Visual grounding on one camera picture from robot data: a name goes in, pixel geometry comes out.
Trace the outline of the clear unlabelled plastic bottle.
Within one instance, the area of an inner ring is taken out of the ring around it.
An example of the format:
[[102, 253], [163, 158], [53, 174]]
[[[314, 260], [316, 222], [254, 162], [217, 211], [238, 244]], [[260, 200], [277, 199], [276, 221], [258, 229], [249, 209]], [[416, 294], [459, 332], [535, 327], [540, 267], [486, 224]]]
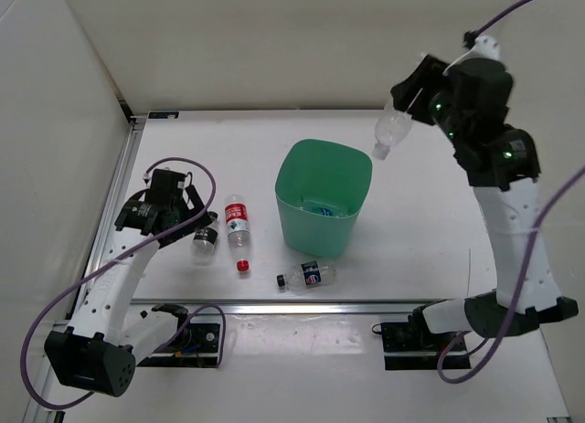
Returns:
[[412, 124], [411, 117], [406, 112], [396, 110], [392, 97], [389, 97], [375, 126], [372, 156], [380, 161], [385, 160], [390, 151], [406, 138]]

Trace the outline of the small black label bottle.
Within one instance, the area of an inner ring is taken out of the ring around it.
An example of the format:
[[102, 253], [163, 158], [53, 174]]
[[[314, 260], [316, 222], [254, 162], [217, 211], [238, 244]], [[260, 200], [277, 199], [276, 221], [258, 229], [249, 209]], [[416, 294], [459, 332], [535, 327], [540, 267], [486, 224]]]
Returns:
[[196, 230], [191, 243], [192, 259], [195, 265], [208, 265], [214, 258], [218, 244], [218, 213], [210, 211], [211, 222]]

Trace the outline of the blue label water bottle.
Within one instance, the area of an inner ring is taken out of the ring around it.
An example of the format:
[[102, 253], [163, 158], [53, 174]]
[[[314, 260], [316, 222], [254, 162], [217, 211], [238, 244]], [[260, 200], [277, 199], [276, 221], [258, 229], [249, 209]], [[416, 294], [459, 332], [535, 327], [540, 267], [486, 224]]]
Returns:
[[323, 217], [348, 217], [347, 211], [339, 206], [329, 205], [327, 203], [306, 201], [302, 202], [301, 209], [311, 214]]

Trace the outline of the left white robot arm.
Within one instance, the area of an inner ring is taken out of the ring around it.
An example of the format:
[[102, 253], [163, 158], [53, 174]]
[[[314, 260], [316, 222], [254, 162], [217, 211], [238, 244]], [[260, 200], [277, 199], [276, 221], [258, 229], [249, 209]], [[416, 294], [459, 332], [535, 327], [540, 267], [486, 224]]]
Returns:
[[147, 187], [126, 201], [115, 220], [107, 270], [66, 329], [45, 341], [64, 386], [119, 397], [144, 359], [158, 350], [181, 350], [192, 340], [188, 311], [177, 304], [158, 304], [135, 323], [124, 322], [154, 254], [211, 221], [185, 174], [156, 169], [145, 181]]

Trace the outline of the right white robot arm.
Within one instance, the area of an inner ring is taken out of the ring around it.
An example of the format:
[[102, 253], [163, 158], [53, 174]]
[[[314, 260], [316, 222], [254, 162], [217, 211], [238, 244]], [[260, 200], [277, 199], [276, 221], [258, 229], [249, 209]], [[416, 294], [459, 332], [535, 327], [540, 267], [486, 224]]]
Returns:
[[577, 302], [562, 295], [554, 280], [536, 226], [540, 165], [529, 133], [506, 121], [512, 88], [512, 76], [497, 60], [469, 58], [449, 66], [428, 55], [390, 91], [398, 111], [438, 126], [451, 142], [495, 261], [494, 290], [412, 313], [410, 338], [420, 349], [435, 347], [445, 333], [494, 338], [506, 325], [506, 335], [519, 336], [579, 313]]

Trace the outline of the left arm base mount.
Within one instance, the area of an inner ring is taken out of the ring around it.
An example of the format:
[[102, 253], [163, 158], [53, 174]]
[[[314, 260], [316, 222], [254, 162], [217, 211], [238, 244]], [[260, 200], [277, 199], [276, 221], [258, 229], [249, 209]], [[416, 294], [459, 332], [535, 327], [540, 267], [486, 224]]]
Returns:
[[185, 341], [179, 346], [165, 348], [145, 358], [139, 367], [158, 368], [216, 368], [219, 347], [222, 344], [223, 324], [190, 323], [186, 328]]

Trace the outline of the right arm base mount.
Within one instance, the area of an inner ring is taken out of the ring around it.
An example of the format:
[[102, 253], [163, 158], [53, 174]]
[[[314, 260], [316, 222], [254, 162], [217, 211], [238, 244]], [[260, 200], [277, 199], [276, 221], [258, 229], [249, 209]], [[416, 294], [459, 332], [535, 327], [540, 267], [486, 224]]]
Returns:
[[456, 333], [421, 336], [407, 316], [383, 318], [371, 326], [382, 347], [387, 372], [434, 371]]

